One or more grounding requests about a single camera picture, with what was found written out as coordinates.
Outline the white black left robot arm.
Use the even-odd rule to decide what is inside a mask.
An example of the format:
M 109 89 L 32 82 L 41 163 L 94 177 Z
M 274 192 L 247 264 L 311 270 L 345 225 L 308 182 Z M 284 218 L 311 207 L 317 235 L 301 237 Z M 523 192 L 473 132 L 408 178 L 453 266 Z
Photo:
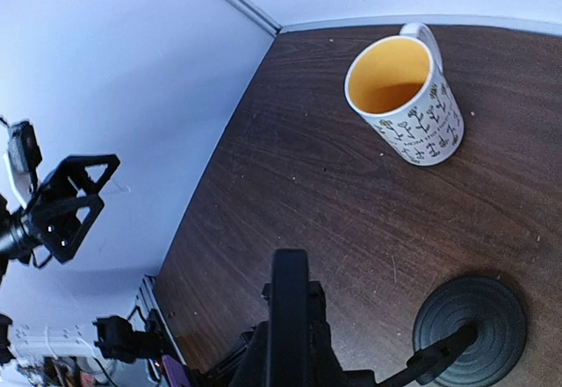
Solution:
M 72 260 L 104 208 L 102 188 L 120 164 L 114 154 L 69 156 L 44 181 L 36 168 L 36 150 L 4 153 L 12 191 L 20 202 L 1 215 L 1 269 L 18 261 L 43 269 L 52 260 Z M 130 318 L 98 317 L 91 324 L 16 325 L 1 317 L 1 363 L 30 356 L 103 357 L 132 364 L 137 360 L 165 363 L 180 357 L 153 292 L 155 278 L 145 274 L 138 285 Z

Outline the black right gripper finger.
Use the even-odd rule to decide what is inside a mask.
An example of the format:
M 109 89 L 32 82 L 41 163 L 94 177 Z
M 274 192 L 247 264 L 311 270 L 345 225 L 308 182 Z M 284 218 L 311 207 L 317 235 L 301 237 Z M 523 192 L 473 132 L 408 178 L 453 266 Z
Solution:
M 257 326 L 230 384 L 341 386 L 324 291 L 309 279 L 306 251 L 275 251 L 263 294 L 269 318 Z

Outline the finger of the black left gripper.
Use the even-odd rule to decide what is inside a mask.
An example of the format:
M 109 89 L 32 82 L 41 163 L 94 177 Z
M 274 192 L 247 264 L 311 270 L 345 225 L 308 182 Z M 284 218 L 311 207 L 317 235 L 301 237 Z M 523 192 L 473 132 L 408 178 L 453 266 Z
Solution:
M 104 208 L 97 194 L 32 208 L 32 235 L 59 263 L 72 260 Z
M 97 195 L 119 165 L 116 154 L 70 155 L 47 176 L 38 193 L 44 198 L 72 198 L 81 190 Z

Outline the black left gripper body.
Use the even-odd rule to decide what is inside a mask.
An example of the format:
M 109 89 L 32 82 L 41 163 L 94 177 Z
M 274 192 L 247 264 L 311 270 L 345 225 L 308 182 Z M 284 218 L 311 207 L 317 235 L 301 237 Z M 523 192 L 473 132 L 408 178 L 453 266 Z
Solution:
M 31 223 L 33 208 L 46 204 L 54 199 L 54 187 L 40 187 L 32 195 L 31 207 L 19 207 L 10 213 L 7 200 L 1 196 L 1 259 L 5 261 L 36 261 L 34 250 L 44 247 L 48 251 L 46 261 L 54 258 L 54 253 L 44 241 L 39 238 L 39 229 Z

